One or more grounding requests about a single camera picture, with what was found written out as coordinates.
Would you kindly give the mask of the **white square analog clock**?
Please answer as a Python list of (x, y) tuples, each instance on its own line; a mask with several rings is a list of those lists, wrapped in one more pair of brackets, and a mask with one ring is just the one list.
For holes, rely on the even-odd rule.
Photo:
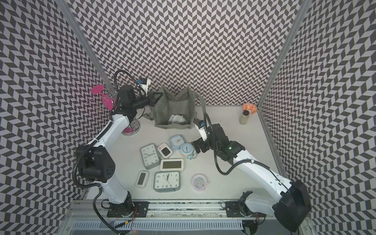
[(174, 115), (172, 117), (171, 123), (185, 125), (188, 124), (188, 120), (182, 115)]

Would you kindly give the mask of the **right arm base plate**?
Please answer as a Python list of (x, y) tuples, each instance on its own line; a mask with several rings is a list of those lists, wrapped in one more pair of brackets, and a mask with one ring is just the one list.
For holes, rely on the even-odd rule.
[(227, 217), (229, 218), (240, 218), (240, 217), (267, 217), (266, 214), (259, 212), (252, 212), (247, 208), (245, 203), (238, 201), (224, 201), (221, 203), (221, 207), (225, 210)]

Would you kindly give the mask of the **blue round twin-bell clock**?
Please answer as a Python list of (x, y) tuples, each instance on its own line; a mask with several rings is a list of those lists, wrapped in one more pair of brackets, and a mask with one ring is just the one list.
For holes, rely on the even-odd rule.
[(195, 159), (197, 152), (194, 146), (190, 143), (184, 143), (180, 147), (181, 156), (185, 159)]

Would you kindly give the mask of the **green canvas bag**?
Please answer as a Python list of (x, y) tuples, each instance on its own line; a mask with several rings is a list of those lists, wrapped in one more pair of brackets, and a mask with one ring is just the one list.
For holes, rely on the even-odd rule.
[[(197, 117), (196, 100), (200, 100), (202, 111), (206, 112), (205, 99), (198, 93), (192, 91), (189, 87), (183, 89), (177, 96), (174, 96), (166, 87), (162, 86), (159, 90), (162, 93), (161, 99), (155, 106), (150, 108), (149, 113), (144, 113), (143, 117), (154, 121), (155, 127), (161, 129), (191, 129), (194, 125), (194, 119)], [(181, 115), (187, 121), (185, 124), (168, 123), (171, 115)]]

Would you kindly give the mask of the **white orange digital clock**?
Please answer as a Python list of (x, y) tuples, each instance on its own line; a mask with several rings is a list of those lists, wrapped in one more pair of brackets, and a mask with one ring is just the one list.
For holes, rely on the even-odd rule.
[(158, 152), (160, 153), (163, 159), (168, 159), (173, 155), (172, 149), (166, 143), (162, 143), (158, 146)]

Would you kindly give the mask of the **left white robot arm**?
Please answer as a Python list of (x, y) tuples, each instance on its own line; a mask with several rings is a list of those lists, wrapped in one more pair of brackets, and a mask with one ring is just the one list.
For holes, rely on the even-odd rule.
[(147, 83), (145, 79), (136, 87), (119, 87), (120, 73), (132, 77), (126, 70), (115, 72), (114, 85), (117, 96), (110, 111), (109, 122), (87, 145), (81, 145), (76, 149), (72, 180), (80, 189), (97, 187), (108, 197), (109, 209), (113, 213), (120, 217), (130, 217), (134, 211), (132, 197), (115, 175), (116, 165), (110, 151), (124, 129), (135, 119), (137, 111), (147, 106), (155, 106), (163, 94), (145, 91), (142, 88), (142, 85)]

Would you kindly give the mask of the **small grey digital clock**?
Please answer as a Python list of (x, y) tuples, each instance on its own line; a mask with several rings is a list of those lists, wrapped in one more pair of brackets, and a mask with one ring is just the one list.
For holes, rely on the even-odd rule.
[(138, 175), (138, 178), (136, 180), (136, 184), (135, 186), (137, 188), (145, 188), (146, 185), (147, 185), (147, 182), (148, 182), (148, 179), (149, 179), (149, 172), (148, 171), (140, 171), (139, 172), (139, 175)]

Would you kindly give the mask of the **white twin-bell alarm clock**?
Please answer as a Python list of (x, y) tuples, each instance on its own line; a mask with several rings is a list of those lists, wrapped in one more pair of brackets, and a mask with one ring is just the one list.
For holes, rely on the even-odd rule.
[(167, 124), (171, 124), (172, 123), (172, 120), (173, 120), (173, 118), (174, 118), (174, 115), (171, 115), (170, 116), (170, 118), (168, 119), (168, 121), (167, 121)]

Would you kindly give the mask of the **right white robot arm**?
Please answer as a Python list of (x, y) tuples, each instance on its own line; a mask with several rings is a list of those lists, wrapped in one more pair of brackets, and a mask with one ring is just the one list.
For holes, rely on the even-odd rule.
[(307, 186), (300, 180), (290, 180), (258, 161), (243, 145), (230, 141), (220, 124), (212, 124), (209, 115), (203, 120), (194, 118), (199, 131), (202, 152), (213, 151), (214, 164), (221, 175), (227, 176), (238, 168), (251, 176), (270, 194), (271, 199), (257, 198), (252, 192), (244, 193), (239, 200), (243, 214), (260, 212), (274, 215), (291, 233), (298, 232), (311, 212), (312, 205)]

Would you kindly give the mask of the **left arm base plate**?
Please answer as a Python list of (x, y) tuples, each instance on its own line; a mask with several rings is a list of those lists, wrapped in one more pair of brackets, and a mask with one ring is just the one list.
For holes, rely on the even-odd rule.
[(146, 217), (149, 207), (147, 201), (124, 202), (122, 204), (109, 203), (108, 218), (138, 218)]

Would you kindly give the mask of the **white wide digital clock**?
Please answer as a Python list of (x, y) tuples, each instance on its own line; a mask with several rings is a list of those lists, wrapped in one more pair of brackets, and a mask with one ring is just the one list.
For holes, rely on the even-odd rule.
[(182, 171), (184, 170), (184, 159), (163, 159), (160, 164), (160, 171)]

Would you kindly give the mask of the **light blue square clock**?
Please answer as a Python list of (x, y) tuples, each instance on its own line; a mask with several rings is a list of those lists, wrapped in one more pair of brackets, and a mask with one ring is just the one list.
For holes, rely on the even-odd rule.
[(173, 150), (179, 150), (186, 142), (182, 135), (175, 135), (169, 139), (169, 143)]

